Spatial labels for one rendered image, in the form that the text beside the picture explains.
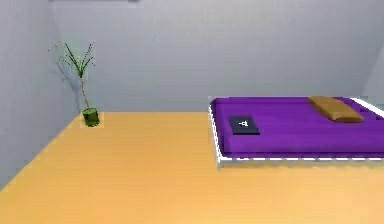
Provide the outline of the dark blue book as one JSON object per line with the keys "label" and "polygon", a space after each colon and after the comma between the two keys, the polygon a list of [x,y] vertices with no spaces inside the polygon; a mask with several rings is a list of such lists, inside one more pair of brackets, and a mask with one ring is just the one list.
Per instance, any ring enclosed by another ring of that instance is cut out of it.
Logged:
{"label": "dark blue book", "polygon": [[259,135],[258,127],[251,116],[230,116],[228,118],[233,135]]}

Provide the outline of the green potted house plant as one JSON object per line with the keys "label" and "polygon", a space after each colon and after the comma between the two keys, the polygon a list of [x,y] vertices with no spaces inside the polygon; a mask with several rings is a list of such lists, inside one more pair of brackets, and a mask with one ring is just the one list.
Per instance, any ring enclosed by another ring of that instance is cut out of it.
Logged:
{"label": "green potted house plant", "polygon": [[98,109],[91,106],[85,90],[85,75],[90,67],[96,65],[95,58],[92,55],[94,46],[94,42],[89,43],[85,53],[78,55],[67,42],[57,41],[48,50],[49,53],[55,56],[56,65],[64,74],[74,72],[79,79],[80,94],[85,104],[81,115],[87,127],[96,127],[100,124]]}

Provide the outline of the brown pillow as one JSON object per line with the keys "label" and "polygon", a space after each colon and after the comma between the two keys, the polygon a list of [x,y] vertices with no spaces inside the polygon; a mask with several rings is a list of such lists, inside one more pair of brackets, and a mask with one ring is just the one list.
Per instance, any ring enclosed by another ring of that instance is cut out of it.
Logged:
{"label": "brown pillow", "polygon": [[334,97],[311,96],[307,100],[314,109],[330,121],[342,123],[360,123],[364,121],[362,115]]}

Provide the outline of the purple bed with white frame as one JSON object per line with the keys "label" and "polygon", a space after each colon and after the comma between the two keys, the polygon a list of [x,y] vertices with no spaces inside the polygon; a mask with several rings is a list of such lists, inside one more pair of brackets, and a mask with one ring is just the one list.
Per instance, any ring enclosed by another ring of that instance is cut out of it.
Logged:
{"label": "purple bed with white frame", "polygon": [[[306,97],[217,97],[208,106],[216,164],[384,163],[384,110],[359,98],[340,99],[361,123],[328,120]],[[251,116],[259,135],[233,135],[230,116]]]}

